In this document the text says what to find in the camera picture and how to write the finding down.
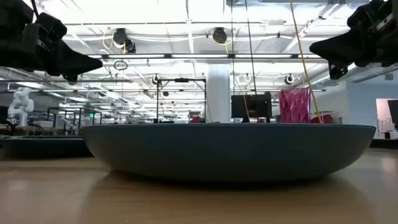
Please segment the white pillar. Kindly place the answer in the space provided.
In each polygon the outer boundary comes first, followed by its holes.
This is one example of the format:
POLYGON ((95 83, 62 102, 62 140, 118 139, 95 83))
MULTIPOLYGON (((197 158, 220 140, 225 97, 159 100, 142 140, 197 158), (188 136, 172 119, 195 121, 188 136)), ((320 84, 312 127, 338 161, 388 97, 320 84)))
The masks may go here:
POLYGON ((206 74, 206 121, 231 122, 230 66, 211 64, 206 74))

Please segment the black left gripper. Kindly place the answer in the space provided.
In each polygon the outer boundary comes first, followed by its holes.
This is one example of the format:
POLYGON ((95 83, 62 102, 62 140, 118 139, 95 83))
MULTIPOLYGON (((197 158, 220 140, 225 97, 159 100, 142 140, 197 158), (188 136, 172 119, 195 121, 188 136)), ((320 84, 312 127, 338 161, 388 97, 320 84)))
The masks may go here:
POLYGON ((68 83, 76 83, 78 75, 102 66, 101 60, 72 50, 62 40, 41 37, 34 23, 24 27, 0 24, 0 67, 62 74, 68 83))

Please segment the shelf with red bins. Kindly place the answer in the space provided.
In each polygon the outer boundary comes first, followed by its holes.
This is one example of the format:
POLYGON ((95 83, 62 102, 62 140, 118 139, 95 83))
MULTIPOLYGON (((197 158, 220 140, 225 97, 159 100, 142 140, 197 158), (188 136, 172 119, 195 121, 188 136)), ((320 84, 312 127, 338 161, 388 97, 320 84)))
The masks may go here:
POLYGON ((319 119, 323 124, 334 124, 338 114, 335 111, 320 111, 319 114, 316 112, 310 113, 310 123, 319 123, 319 119))

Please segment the red faceted plastic cup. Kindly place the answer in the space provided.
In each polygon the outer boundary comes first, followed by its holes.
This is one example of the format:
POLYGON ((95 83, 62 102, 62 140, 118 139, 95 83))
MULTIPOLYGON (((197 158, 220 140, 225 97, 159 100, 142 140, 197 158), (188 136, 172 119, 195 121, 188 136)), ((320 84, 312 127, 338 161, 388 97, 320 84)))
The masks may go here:
POLYGON ((294 88, 279 92, 279 109, 283 123, 310 122, 311 93, 308 88, 294 88))

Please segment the black metal frame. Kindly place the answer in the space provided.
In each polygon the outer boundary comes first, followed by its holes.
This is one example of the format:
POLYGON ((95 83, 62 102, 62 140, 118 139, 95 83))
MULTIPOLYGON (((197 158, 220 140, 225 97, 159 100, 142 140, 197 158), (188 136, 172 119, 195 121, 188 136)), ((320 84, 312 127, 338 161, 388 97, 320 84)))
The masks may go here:
POLYGON ((204 83, 204 88, 201 88, 202 91, 204 92, 204 119, 206 120, 206 109, 207 109, 207 92, 206 92, 206 79, 205 78, 174 78, 174 79, 161 79, 158 78, 157 83, 156 83, 156 122, 159 123, 159 92, 160 88, 159 85, 162 82, 166 82, 165 85, 162 85, 162 87, 166 87, 169 82, 175 82, 175 83, 188 83, 188 82, 194 82, 196 83, 199 87, 201 87, 197 82, 202 81, 204 83))

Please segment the black monitor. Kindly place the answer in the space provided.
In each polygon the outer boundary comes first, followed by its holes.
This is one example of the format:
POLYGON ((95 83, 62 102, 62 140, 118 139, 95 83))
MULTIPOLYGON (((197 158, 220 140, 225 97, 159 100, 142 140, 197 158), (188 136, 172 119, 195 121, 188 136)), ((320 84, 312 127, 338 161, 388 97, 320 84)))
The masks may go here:
POLYGON ((270 123, 272 117, 271 93, 261 95, 233 95, 231 97, 231 117, 263 118, 265 123, 270 123))

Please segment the dark wall screen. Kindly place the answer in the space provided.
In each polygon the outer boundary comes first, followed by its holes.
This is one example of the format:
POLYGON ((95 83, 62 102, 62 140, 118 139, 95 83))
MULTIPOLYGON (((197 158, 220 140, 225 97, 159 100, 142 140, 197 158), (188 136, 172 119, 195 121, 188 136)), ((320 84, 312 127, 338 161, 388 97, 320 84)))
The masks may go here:
POLYGON ((388 100, 391 120, 394 124, 398 124, 398 100, 388 100))

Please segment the wooden workbench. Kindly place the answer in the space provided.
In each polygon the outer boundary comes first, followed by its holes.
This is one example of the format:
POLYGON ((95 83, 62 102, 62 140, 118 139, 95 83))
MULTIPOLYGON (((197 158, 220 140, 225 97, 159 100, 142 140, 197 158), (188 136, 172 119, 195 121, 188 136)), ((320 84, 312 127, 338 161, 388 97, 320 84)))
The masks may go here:
POLYGON ((16 135, 16 136, 27 136, 27 135, 41 135, 41 134, 59 134, 62 130, 57 128, 39 128, 36 126, 16 126, 12 129, 7 126, 0 126, 0 134, 4 135, 16 135))

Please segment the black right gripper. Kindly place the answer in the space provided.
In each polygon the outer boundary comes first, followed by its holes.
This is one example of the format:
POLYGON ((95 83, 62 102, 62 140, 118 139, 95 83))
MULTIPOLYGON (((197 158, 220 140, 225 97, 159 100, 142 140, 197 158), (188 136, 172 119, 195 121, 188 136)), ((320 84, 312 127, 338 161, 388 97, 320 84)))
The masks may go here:
POLYGON ((344 76, 352 63, 359 67, 369 63, 388 67, 398 63, 398 23, 391 12, 369 30, 350 29, 344 34, 313 43, 309 51, 328 61, 331 80, 344 76))

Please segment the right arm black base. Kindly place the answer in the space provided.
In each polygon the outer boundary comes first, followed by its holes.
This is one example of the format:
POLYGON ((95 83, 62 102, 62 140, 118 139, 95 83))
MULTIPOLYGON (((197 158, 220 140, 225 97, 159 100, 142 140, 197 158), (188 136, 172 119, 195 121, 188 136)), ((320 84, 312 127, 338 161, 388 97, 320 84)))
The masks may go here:
POLYGON ((398 139, 373 139, 370 148, 398 149, 398 139))

